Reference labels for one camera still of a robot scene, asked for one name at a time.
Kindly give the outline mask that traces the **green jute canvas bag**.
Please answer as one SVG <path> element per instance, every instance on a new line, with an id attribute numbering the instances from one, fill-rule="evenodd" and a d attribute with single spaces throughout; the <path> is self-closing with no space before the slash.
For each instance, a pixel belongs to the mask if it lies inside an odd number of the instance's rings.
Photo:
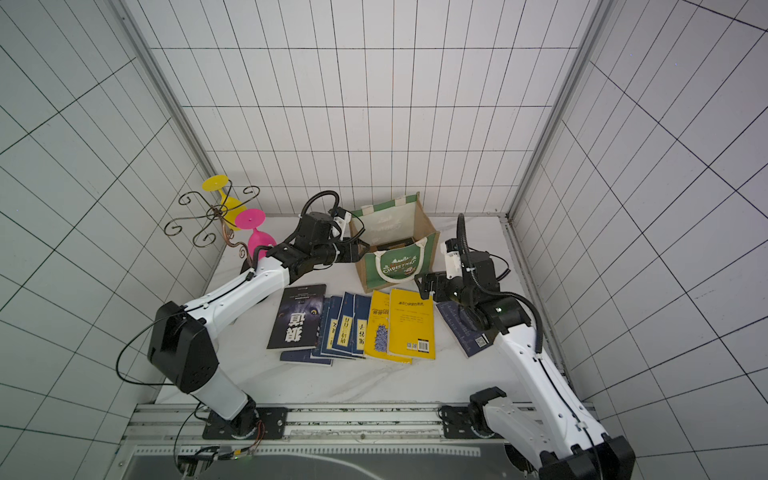
<path id="1" fill-rule="evenodd" d="M 353 213 L 350 231 L 370 246 L 356 263 L 367 293 L 429 272 L 440 237 L 418 193 L 362 207 Z"/>

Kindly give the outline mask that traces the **yellow book purple picture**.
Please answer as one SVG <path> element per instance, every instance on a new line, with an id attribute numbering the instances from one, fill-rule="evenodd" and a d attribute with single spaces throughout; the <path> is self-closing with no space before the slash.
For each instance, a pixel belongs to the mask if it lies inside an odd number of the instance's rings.
<path id="1" fill-rule="evenodd" d="M 389 353 L 389 310 L 390 296 L 381 291 L 374 291 L 367 321 L 364 354 L 370 358 L 410 365 L 410 357 Z"/>

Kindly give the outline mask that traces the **dark green brown book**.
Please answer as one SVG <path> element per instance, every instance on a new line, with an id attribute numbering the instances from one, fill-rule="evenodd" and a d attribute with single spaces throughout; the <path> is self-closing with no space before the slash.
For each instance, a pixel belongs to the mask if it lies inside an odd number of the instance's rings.
<path id="1" fill-rule="evenodd" d="M 394 240 L 390 242 L 386 242 L 383 244 L 376 245 L 373 248 L 373 251 L 379 252 L 379 251 L 388 251 L 393 249 L 400 249 L 404 248 L 410 245 L 413 245 L 416 242 L 416 240 L 413 237 L 410 238 L 404 238 L 399 240 Z"/>

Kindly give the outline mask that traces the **yellow book plain cover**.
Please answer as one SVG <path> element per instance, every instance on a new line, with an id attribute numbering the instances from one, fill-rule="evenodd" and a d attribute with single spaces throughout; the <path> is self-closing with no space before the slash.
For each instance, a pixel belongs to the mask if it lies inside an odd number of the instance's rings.
<path id="1" fill-rule="evenodd" d="M 388 353 L 435 360 L 434 302 L 418 292 L 390 292 Z"/>

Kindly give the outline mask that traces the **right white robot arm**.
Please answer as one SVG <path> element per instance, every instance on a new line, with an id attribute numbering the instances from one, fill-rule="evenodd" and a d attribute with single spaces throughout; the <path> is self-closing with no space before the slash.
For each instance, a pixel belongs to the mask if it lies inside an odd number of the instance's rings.
<path id="1" fill-rule="evenodd" d="M 424 299 L 462 307 L 476 329 L 495 330 L 494 347 L 511 364 L 540 419 L 520 412 L 507 394 L 489 387 L 473 394 L 473 433 L 502 437 L 514 456 L 541 479 L 629 479 L 636 455 L 623 436 L 612 436 L 587 411 L 543 347 L 541 315 L 527 298 L 501 290 L 490 254 L 445 255 L 444 272 L 419 274 Z"/>

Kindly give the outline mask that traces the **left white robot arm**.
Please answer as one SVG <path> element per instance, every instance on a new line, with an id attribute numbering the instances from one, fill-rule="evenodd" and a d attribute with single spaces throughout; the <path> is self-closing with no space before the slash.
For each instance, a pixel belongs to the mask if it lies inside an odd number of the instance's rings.
<path id="1" fill-rule="evenodd" d="M 219 334 L 273 293 L 322 267 L 355 263 L 370 246 L 350 234 L 357 216 L 341 207 L 303 212 L 296 229 L 275 246 L 259 246 L 252 266 L 222 287 L 186 305 L 168 302 L 156 312 L 147 359 L 171 385 L 208 407 L 235 439 L 256 432 L 255 401 L 220 366 Z"/>

